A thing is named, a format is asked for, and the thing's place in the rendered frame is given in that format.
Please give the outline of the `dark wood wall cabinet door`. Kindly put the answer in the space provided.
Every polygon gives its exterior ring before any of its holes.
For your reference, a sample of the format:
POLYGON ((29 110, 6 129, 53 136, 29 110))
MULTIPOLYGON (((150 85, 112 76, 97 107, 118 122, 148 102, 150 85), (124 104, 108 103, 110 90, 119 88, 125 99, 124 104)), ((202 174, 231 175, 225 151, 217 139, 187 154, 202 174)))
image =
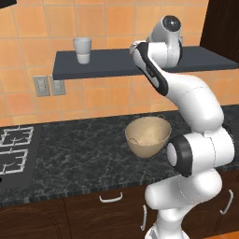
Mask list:
POLYGON ((239 63, 239 0, 209 0, 200 46, 239 63))

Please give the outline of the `white cup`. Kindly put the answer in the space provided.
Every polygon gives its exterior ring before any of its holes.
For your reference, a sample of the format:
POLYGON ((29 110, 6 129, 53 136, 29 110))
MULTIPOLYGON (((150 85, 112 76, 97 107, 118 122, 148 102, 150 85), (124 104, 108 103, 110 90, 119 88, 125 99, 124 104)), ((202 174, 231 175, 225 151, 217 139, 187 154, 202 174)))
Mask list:
POLYGON ((73 46, 77 55, 77 61, 87 64, 91 58, 91 39, 89 37, 75 37, 73 46))

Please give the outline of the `dark wood base cabinet door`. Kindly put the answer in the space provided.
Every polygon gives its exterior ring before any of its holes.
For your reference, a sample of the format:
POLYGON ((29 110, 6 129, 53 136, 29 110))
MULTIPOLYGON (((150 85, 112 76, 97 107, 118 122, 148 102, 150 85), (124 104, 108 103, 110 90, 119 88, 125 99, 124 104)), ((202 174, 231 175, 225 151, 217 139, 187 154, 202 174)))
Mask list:
POLYGON ((0 239, 71 239, 63 199, 0 208, 0 239))
POLYGON ((239 171, 219 171, 222 178, 222 190, 214 199, 198 204, 185 216, 182 229, 190 239, 239 231, 239 171), (229 190, 234 197, 228 212, 222 216, 223 210, 230 199, 229 190))

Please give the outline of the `grey wall outlet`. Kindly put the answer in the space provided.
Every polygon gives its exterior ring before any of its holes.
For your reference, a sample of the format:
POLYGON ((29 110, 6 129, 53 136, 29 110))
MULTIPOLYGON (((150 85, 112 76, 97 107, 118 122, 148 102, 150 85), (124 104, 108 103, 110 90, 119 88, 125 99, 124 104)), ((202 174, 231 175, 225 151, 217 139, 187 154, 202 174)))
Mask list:
POLYGON ((50 96, 48 76, 33 76, 35 92, 38 97, 50 96))
POLYGON ((65 95, 65 86, 63 80, 54 80, 53 76, 49 76, 50 86, 53 95, 65 95))

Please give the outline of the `black hob with grey grates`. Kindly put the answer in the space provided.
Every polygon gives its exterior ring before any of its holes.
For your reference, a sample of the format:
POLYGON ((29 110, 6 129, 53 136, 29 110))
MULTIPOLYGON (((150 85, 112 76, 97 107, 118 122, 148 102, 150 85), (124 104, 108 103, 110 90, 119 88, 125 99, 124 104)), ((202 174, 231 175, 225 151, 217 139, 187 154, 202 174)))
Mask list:
POLYGON ((0 128, 0 190, 31 184, 41 129, 40 124, 0 128))

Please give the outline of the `dark wood drawer front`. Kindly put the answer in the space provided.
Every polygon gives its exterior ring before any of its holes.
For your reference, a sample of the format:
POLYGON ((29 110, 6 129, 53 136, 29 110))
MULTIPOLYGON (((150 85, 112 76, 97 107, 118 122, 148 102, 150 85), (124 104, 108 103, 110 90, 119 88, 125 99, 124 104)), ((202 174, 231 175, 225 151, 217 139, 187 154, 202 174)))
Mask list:
POLYGON ((143 221, 145 186, 109 190, 71 196, 64 200, 72 239, 144 239, 154 223, 157 212, 147 207, 147 224, 143 221), (99 200, 119 197, 115 203, 103 204, 99 200))

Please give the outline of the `dark grey wall shelf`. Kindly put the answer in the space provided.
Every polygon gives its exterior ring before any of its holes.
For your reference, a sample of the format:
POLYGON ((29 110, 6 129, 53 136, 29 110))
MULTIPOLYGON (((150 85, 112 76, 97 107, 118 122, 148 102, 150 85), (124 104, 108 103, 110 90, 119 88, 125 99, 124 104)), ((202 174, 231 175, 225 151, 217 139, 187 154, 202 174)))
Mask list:
MULTIPOLYGON (((203 47, 184 47, 180 63, 166 72, 183 73, 237 69, 239 63, 229 60, 203 47)), ((138 76, 142 72, 134 65, 128 49, 96 49, 91 52, 90 62, 80 64, 76 53, 58 51, 52 76, 54 80, 96 77, 138 76)))

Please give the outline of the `black range hood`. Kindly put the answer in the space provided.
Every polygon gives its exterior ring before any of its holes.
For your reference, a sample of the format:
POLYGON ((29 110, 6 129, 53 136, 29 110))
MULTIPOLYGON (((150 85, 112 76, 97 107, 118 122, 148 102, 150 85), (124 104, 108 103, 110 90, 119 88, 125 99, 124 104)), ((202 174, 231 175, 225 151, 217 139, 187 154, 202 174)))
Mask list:
POLYGON ((5 7, 11 7, 17 4, 17 0, 0 0, 0 9, 5 7))

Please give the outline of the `tan woven basket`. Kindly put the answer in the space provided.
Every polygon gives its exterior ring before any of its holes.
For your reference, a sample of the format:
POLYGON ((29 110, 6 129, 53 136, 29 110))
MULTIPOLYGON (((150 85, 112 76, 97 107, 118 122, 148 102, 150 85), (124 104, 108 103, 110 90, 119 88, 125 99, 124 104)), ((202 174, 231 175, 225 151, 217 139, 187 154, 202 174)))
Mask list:
POLYGON ((132 121, 125 129, 125 137, 131 151, 140 158, 157 154, 171 134, 170 123, 160 117, 142 117, 132 121))

